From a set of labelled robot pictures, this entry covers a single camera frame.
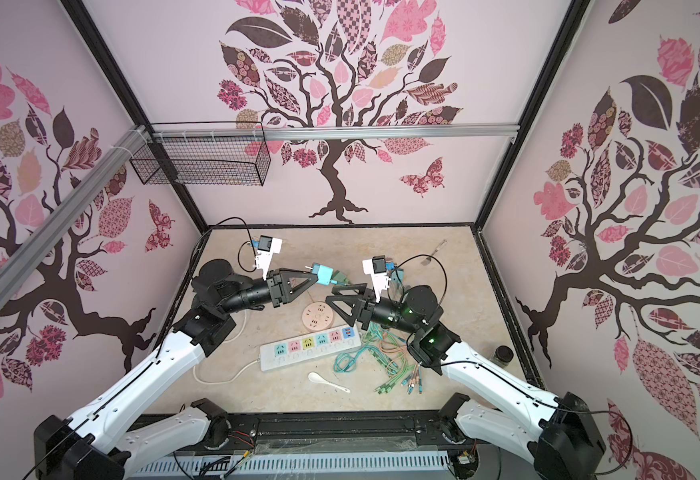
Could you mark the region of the green USB charger plug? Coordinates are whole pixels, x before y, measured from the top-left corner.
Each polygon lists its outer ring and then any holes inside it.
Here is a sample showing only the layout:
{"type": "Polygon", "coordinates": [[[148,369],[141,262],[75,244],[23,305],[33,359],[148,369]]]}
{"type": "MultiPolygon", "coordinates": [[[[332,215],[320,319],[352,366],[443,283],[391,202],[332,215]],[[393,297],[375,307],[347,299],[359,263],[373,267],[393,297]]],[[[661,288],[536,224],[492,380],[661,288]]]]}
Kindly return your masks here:
{"type": "Polygon", "coordinates": [[[334,271],[331,277],[331,283],[333,285],[349,285],[351,281],[348,276],[341,271],[334,271]]]}

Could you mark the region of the teal USB charger plug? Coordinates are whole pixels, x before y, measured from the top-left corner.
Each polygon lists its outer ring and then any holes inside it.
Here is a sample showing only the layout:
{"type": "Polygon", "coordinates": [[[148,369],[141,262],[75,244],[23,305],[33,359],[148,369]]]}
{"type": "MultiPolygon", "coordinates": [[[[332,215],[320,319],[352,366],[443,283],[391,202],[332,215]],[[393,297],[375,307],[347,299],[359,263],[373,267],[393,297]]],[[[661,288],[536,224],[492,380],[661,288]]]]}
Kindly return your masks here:
{"type": "Polygon", "coordinates": [[[316,283],[319,285],[329,286],[333,282],[334,269],[331,267],[314,263],[311,267],[311,273],[317,277],[316,283]]]}

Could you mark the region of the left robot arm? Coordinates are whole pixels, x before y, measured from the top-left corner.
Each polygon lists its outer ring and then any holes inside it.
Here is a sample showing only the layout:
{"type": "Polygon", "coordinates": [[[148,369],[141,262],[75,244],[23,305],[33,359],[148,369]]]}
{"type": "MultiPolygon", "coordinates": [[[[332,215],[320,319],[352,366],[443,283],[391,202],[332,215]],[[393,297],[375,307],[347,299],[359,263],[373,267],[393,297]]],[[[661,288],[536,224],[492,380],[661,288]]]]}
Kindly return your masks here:
{"type": "Polygon", "coordinates": [[[209,357],[235,327],[233,314],[278,308],[318,282],[309,271],[277,269],[253,279],[230,263],[205,263],[191,285],[194,303],[161,345],[107,391],[65,419],[49,416],[34,431],[37,479],[127,479],[144,466],[212,437],[226,440],[224,411],[202,399],[147,427],[136,420],[187,371],[209,357]]]}

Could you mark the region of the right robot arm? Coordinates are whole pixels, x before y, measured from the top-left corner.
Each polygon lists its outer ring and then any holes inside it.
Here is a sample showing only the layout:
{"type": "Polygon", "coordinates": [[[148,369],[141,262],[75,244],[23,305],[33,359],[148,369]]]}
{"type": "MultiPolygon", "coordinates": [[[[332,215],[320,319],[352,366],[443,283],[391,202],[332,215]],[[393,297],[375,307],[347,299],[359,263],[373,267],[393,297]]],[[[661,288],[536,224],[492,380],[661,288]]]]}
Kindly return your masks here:
{"type": "Polygon", "coordinates": [[[405,333],[419,366],[478,395],[455,394],[444,406],[442,429],[452,442],[492,444],[530,463],[542,479],[597,476],[606,444],[587,403],[531,385],[485,358],[442,323],[444,310],[431,287],[415,286],[391,300],[364,284],[339,286],[326,302],[349,326],[405,333]]]}

